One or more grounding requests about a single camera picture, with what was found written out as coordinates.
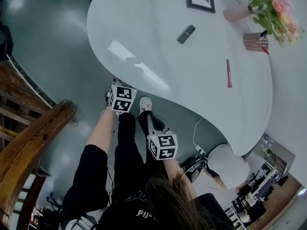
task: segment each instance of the white cable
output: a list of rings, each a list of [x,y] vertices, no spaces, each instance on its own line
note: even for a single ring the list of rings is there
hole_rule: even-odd
[[[197,124],[202,120],[202,117],[200,118],[200,120],[196,123],[195,127],[194,127],[194,134],[193,134],[193,143],[196,146],[195,142],[194,142],[194,136],[195,136],[195,132],[196,132],[196,126]]]

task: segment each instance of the brown hair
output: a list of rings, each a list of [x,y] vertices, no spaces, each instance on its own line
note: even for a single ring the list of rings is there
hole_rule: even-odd
[[[237,194],[239,197],[244,197],[246,196],[251,190],[251,187],[245,183],[243,186],[241,186],[238,191],[237,191]]]
[[[178,174],[172,181],[163,175],[151,178],[145,187],[149,210],[162,229],[213,230],[212,217],[204,209],[189,201],[186,183]]]

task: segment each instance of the power strip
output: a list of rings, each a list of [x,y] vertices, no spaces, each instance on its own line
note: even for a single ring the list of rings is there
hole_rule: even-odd
[[[200,147],[200,145],[196,145],[195,149],[201,154],[201,155],[205,155],[206,152]]]

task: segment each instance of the pen holder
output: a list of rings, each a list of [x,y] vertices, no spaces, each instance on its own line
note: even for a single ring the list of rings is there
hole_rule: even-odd
[[[269,50],[268,38],[265,36],[260,39],[261,33],[247,33],[243,36],[244,46],[249,51],[263,52],[262,47]]]

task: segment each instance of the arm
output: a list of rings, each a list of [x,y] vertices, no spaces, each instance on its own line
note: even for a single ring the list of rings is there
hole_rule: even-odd
[[[227,186],[222,182],[222,180],[221,180],[221,178],[220,178],[219,176],[216,176],[216,177],[213,178],[212,175],[210,175],[209,172],[208,172],[206,169],[204,169],[204,172],[206,173],[206,175],[207,175],[209,178],[213,179],[213,180],[215,181],[215,183],[219,184],[219,186],[220,186],[221,188],[223,188],[223,189],[225,189],[225,190],[228,189]]]
[[[186,192],[187,195],[190,195],[190,200],[197,198],[194,186],[192,185],[190,180],[186,177],[186,175],[183,173],[177,161],[175,159],[168,159],[168,160],[163,160],[163,163],[169,180],[171,181],[172,178],[175,178],[177,174],[182,174],[183,180],[186,183]]]
[[[95,145],[108,154],[111,143],[114,116],[115,112],[111,111],[110,106],[107,106],[95,129],[92,131],[90,138],[87,141],[87,145]]]

